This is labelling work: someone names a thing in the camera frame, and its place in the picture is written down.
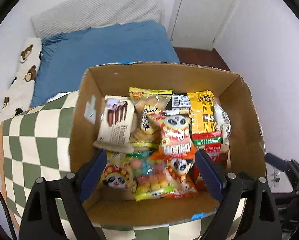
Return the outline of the white door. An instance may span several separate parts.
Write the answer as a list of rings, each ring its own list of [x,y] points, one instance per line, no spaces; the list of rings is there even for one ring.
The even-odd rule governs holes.
[[[168,36],[174,47],[212,50],[238,0],[175,0]]]

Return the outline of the yellow black noodle packet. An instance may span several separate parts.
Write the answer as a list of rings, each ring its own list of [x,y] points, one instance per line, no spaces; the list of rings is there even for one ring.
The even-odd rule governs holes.
[[[173,110],[189,110],[192,134],[216,131],[214,119],[214,94],[210,90],[172,95]]]

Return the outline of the grey white pillow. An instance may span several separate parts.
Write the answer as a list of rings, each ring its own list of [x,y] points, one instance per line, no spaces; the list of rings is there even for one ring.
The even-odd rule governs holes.
[[[132,22],[160,22],[162,0],[67,0],[31,17],[36,37]]]

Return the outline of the white cookie snack packet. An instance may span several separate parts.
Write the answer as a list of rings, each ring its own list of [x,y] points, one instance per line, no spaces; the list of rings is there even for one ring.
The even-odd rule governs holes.
[[[216,130],[221,131],[223,144],[229,145],[232,132],[229,116],[218,103],[214,103],[213,108]]]

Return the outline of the green white checkered mat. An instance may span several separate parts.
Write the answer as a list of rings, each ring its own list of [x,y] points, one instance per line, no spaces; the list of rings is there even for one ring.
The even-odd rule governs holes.
[[[0,126],[2,194],[16,228],[35,180],[57,180],[70,172],[68,147],[77,99],[77,91],[60,93]],[[172,224],[116,227],[96,223],[94,228],[101,239],[198,239],[213,217],[210,212]]]

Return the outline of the orange panda snack bag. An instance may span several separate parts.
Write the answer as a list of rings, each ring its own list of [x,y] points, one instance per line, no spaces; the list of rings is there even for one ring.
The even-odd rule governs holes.
[[[194,164],[193,159],[169,158],[166,163],[168,181],[173,190],[164,195],[164,198],[193,198],[198,191],[188,174]]]
[[[148,113],[147,118],[160,131],[160,145],[150,156],[152,159],[194,159],[196,147],[190,136],[190,112],[188,110]]]

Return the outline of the bear print pillow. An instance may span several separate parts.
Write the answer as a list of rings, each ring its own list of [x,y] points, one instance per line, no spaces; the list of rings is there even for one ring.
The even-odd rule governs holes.
[[[0,122],[26,111],[31,104],[42,51],[41,39],[26,39],[19,57],[19,68],[4,97]]]

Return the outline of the clear yellow biscuit bag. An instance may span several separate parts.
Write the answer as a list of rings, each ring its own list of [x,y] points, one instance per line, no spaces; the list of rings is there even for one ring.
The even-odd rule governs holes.
[[[160,142],[158,128],[147,118],[148,113],[164,111],[173,95],[173,90],[129,88],[129,97],[138,118],[137,128],[131,133],[130,143],[135,148],[157,148]]]

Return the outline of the cardboard milk box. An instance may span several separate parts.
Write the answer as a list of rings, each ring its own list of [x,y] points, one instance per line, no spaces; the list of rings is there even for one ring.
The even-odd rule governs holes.
[[[73,114],[71,171],[98,163],[81,184],[89,219],[108,226],[179,222],[218,206],[212,192],[189,196],[191,166],[207,168],[192,136],[215,128],[206,98],[218,98],[231,134],[231,171],[264,176],[264,141],[251,92],[233,72],[171,63],[89,68]]]

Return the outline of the colourful candy ball bag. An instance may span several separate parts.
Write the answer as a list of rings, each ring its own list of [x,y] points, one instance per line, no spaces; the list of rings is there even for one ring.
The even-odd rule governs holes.
[[[137,202],[171,198],[175,186],[164,159],[154,160],[150,156],[133,157],[130,165],[137,181],[137,189],[134,193]]]

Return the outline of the chocolate wafer stick packet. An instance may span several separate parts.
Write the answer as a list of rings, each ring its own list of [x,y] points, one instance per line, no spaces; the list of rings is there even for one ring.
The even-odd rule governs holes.
[[[115,153],[133,153],[129,143],[134,118],[134,105],[128,97],[107,95],[104,97],[104,111],[96,148]]]

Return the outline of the blue bed sheet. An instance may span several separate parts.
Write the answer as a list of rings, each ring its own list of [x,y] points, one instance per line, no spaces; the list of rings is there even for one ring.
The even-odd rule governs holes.
[[[31,107],[79,89],[85,71],[108,63],[178,63],[163,25],[154,21],[115,24],[59,33],[42,39]]]

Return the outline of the red green snack packet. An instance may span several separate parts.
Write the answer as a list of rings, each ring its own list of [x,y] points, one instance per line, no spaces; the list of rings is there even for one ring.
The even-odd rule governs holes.
[[[192,134],[192,141],[196,149],[203,149],[214,162],[218,163],[220,161],[222,145],[221,131]],[[198,192],[207,191],[205,182],[196,164],[193,165],[192,180]]]

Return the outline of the yellow panda snack bag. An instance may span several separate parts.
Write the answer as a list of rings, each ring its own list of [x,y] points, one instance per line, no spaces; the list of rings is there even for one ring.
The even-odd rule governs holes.
[[[131,166],[131,158],[123,153],[106,152],[107,163],[97,183],[96,188],[112,187],[134,193],[137,180]]]

